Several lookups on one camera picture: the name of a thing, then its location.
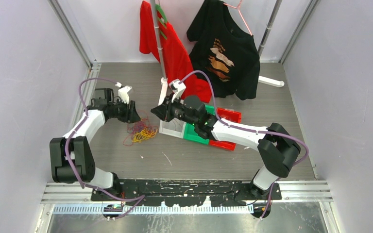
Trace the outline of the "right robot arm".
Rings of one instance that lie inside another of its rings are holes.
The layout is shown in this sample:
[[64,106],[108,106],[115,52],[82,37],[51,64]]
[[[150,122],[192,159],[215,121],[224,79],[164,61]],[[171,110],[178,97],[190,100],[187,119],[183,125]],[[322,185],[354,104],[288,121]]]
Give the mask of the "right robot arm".
[[165,122],[178,119],[190,124],[203,139],[232,142],[259,152],[263,167],[256,172],[250,186],[251,195],[258,200],[268,195],[276,180],[289,175],[301,152],[296,138],[282,125],[255,127],[228,121],[209,113],[197,96],[189,96],[183,102],[172,100],[172,95],[166,96],[151,113]]

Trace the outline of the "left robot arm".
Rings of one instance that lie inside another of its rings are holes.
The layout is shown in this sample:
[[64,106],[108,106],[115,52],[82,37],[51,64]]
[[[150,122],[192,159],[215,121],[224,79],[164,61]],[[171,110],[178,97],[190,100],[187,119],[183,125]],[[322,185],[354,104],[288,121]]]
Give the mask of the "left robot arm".
[[111,88],[102,88],[104,96],[91,99],[79,122],[64,136],[50,141],[51,175],[56,183],[82,182],[84,186],[103,189],[110,200],[121,197],[122,187],[117,174],[95,165],[90,141],[109,119],[136,123],[140,116],[130,99],[132,87],[123,86],[114,95]]

